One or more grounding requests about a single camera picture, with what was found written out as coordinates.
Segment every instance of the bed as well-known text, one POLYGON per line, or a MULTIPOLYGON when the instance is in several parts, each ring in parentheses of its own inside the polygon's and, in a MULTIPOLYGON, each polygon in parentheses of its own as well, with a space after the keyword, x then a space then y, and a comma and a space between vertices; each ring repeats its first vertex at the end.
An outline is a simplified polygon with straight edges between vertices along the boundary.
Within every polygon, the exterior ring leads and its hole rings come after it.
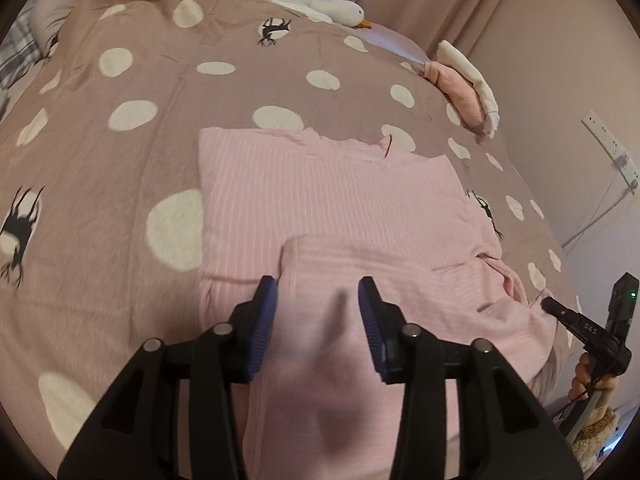
MULTIPOLYGON (((82 0, 58 41, 0 125, 0 401, 52 474, 144 340, 201 331, 207 126, 253 128, 261 113, 445 154, 527 297, 578 308, 504 137, 465 128, 415 58, 263 0, 82 0)), ((529 385, 542 402, 570 347, 559 326, 529 385)))

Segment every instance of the hand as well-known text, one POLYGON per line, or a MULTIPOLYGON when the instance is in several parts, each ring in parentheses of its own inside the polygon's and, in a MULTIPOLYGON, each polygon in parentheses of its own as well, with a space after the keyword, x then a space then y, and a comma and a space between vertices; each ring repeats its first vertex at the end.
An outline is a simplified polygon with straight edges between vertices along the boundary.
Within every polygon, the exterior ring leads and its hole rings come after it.
MULTIPOLYGON (((591 361, 591 356, 589 354, 582 354, 580 356, 580 362, 575 366, 575 377, 574 380, 571 381, 571 389, 569 390, 569 400, 573 401, 578 397, 581 397, 580 400, 586 399, 587 396, 584 395, 588 384, 591 382, 591 375, 587 370, 587 366, 591 361)), ((605 375, 601 380, 596 384, 596 390, 602 390, 602 396, 600 400, 596 403, 596 407, 591 412, 587 423, 585 426, 590 426, 591 424, 595 424, 599 420, 601 420, 605 414, 607 413, 607 407, 609 406, 609 401, 613 396, 613 392, 618 387, 618 377, 612 374, 605 375)))

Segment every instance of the beige wall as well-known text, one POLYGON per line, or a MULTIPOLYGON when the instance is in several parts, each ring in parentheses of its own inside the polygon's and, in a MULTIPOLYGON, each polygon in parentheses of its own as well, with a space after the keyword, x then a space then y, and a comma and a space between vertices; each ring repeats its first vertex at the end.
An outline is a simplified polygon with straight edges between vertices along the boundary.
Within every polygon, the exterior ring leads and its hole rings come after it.
MULTIPOLYGON (((625 189, 580 122, 588 110, 640 167, 640 39, 615 0, 503 0, 470 60, 495 92, 511 160, 564 243, 612 180, 602 210, 625 189)), ((625 271, 640 277, 640 192, 584 235, 565 269, 585 314, 604 323, 613 283, 625 271)), ((640 392, 638 324, 628 345, 636 357, 614 405, 640 392)), ((558 396, 570 387, 578 355, 565 366, 558 396)))

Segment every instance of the white power strip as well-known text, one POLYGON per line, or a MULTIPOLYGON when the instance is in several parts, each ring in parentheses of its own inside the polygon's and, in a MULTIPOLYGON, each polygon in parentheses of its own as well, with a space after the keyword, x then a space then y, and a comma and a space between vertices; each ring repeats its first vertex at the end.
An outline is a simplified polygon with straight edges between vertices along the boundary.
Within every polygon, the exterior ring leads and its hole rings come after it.
POLYGON ((626 163, 620 166, 620 173, 627 185, 631 188, 631 192, 635 193, 638 182, 640 182, 640 176, 638 175, 638 168, 636 168, 636 165, 631 160, 631 156, 626 152, 626 148, 613 136, 611 131, 593 110, 589 110, 589 113, 582 118, 582 123, 589 129, 593 136, 598 139, 598 142, 604 150, 609 153, 609 156, 614 162, 619 162, 621 158, 626 155, 626 163))

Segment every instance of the folded pink clothing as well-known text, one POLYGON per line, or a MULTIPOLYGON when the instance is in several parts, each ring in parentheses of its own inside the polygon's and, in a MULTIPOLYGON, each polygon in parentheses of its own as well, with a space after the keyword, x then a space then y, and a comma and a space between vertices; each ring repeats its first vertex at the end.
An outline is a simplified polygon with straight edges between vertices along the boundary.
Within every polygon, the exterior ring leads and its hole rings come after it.
POLYGON ((475 128, 484 122, 480 97, 473 85, 456 70, 437 61, 427 61, 424 64, 424 78, 451 100, 467 126, 475 128))
MULTIPOLYGON (((403 387, 386 386, 374 371, 358 309, 362 276, 373 276, 385 301, 440 339, 489 339, 525 381, 553 344, 556 324, 539 301, 527 307, 510 298, 505 276, 483 258, 430 269, 384 249, 303 236, 285 243, 281 272, 244 435, 248 476, 256 480, 346 480, 390 467, 403 387)), ((458 405, 447 386, 451 438, 458 405)))
MULTIPOLYGON (((447 157, 415 155, 389 137, 367 146, 311 129, 206 128, 199 161, 204 329, 251 298, 262 275, 280 275, 291 237, 341 237, 428 269, 502 254, 491 221, 466 196, 447 157)), ((526 302, 520 280, 509 273, 506 286, 526 302)))

